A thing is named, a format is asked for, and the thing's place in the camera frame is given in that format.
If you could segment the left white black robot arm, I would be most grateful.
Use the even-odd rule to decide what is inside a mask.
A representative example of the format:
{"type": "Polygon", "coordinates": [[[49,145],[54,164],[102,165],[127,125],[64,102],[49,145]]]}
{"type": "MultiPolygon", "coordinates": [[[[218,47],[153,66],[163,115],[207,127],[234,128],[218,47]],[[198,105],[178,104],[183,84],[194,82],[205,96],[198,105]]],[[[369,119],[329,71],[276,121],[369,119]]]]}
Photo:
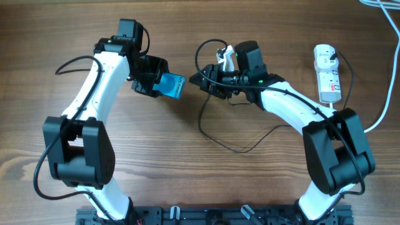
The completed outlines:
{"type": "Polygon", "coordinates": [[[106,121],[125,81],[131,81],[138,94],[152,98],[162,94],[154,86],[168,71],[168,63],[141,49],[143,36],[148,34],[136,20],[120,19],[117,34],[94,45],[93,54],[88,56],[92,66],[74,101],[59,117],[49,116],[43,124],[46,148],[33,178],[40,197],[61,200],[83,194],[102,224],[141,223],[131,198],[113,178],[116,157],[106,121]],[[40,190],[38,178],[45,160],[51,176],[75,192],[51,197],[40,190]]]}

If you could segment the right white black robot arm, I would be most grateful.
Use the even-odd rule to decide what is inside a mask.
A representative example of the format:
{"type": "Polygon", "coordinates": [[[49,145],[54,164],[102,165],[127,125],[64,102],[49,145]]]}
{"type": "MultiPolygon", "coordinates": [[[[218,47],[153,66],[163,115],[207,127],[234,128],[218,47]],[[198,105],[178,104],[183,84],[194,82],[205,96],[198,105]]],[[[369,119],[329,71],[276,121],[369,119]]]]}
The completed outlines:
{"type": "Polygon", "coordinates": [[[311,183],[287,214],[275,207],[266,214],[265,223],[344,224],[338,202],[354,194],[355,185],[363,186],[375,169],[357,113],[322,106],[268,72],[256,41],[225,45],[216,56],[217,64],[200,67],[190,77],[192,84],[220,99],[244,93],[249,103],[280,117],[303,138],[311,183]]]}

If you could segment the smartphone with teal screen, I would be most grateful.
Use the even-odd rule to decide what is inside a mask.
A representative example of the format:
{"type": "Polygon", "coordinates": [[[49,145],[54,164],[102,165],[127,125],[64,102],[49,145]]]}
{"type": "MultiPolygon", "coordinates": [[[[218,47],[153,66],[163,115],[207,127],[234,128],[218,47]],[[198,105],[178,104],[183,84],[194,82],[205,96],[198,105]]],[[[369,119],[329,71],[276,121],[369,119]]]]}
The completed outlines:
{"type": "Polygon", "coordinates": [[[159,84],[154,84],[153,90],[159,91],[162,95],[179,99],[185,85],[185,77],[177,74],[164,72],[159,84]]]}

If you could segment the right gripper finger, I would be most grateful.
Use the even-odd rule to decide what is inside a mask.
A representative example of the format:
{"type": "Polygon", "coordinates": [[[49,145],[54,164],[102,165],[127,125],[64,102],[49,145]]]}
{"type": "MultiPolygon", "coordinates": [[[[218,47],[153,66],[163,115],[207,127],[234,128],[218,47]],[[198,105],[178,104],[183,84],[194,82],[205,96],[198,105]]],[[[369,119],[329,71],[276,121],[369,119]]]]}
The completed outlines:
{"type": "Polygon", "coordinates": [[[199,74],[202,75],[211,75],[211,73],[214,71],[214,65],[213,64],[208,64],[207,66],[205,66],[204,68],[202,68],[199,71],[199,74]]]}
{"type": "Polygon", "coordinates": [[[210,82],[199,72],[189,78],[189,82],[198,86],[202,91],[209,91],[210,82]]]}

